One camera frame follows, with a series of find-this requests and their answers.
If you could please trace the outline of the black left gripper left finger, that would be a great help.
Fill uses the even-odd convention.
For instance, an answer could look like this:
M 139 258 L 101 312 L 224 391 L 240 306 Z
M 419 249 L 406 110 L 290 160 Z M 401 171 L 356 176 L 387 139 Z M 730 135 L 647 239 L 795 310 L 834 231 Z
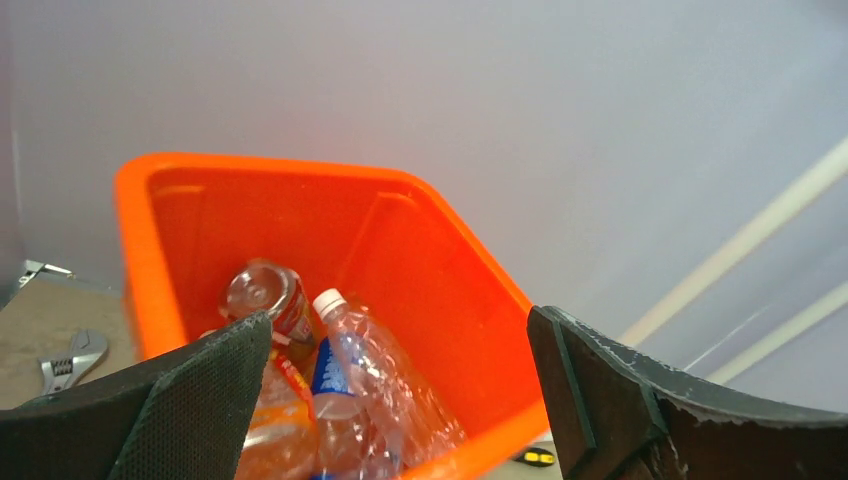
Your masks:
M 192 343 L 1 413 L 4 479 L 232 479 L 272 322 Z

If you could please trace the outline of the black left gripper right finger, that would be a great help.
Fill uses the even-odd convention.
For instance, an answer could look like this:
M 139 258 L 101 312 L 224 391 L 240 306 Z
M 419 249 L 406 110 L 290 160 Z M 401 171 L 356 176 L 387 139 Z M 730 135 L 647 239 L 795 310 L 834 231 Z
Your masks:
M 532 308 L 527 335 L 567 479 L 843 479 L 847 417 L 742 393 Z

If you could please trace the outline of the crushed orange label bottle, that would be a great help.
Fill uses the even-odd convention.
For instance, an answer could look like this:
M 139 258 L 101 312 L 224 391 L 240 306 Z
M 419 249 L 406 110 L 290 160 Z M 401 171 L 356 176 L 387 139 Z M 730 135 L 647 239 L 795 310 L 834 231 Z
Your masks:
M 310 388 L 272 349 L 235 473 L 237 479 L 307 479 L 318 445 Z

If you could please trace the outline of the wide clear plastic bottle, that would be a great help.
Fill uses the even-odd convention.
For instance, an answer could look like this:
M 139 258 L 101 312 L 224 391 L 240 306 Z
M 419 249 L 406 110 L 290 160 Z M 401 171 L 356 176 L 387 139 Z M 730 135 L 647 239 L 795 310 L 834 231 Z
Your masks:
M 390 479 L 433 461 L 467 439 L 456 416 L 412 364 L 390 330 L 335 288 L 313 307 L 368 422 L 362 479 Z

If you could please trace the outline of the orange plastic bin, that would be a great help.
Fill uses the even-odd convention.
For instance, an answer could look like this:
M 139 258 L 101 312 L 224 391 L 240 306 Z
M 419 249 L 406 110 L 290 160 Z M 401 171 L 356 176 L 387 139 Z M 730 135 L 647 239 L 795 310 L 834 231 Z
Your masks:
M 451 206 L 405 172 L 202 153 L 131 160 L 114 180 L 125 300 L 142 359 L 219 327 L 251 259 L 295 270 L 310 295 L 365 304 L 458 418 L 468 440 L 407 472 L 479 479 L 540 436 L 526 336 L 531 301 Z

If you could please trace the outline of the blue pepsi label bottle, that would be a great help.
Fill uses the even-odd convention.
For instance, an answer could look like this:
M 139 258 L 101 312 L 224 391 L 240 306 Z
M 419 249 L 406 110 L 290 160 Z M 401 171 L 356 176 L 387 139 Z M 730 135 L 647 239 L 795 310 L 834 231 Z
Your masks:
M 318 345 L 311 392 L 319 437 L 313 479 L 362 479 L 367 417 L 327 338 Z

